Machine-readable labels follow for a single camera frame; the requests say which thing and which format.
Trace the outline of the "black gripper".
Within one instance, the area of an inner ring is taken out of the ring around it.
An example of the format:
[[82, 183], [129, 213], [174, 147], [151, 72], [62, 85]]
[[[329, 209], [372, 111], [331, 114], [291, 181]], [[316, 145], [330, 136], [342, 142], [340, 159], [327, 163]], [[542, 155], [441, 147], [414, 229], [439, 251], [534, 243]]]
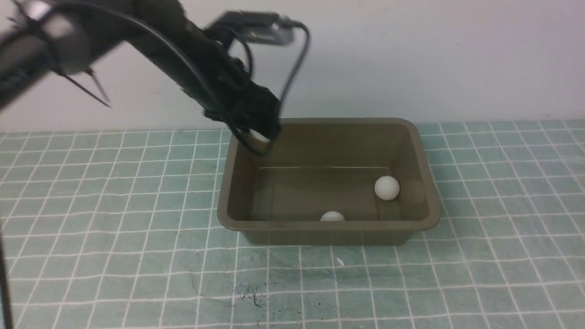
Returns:
[[[212, 121], [222, 122], [237, 142], [252, 155], [267, 156], [282, 133], [279, 122], [281, 101], [266, 87], [250, 83], [243, 90], [232, 90], [222, 98], [223, 110], [203, 111]], [[251, 133], [261, 134], [261, 140]]]

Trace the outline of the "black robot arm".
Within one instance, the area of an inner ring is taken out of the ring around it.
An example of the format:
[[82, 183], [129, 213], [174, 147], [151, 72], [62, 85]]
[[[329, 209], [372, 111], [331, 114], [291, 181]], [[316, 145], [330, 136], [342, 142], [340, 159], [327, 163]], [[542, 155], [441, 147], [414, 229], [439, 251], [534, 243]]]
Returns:
[[234, 12], [201, 29], [177, 0], [16, 0], [12, 25], [1, 33], [1, 108], [52, 72], [89, 96], [73, 79], [84, 73], [96, 83], [96, 100], [110, 100], [92, 65], [121, 43], [170, 77], [223, 122], [249, 152], [264, 156], [280, 133], [281, 101], [253, 82], [254, 60]]

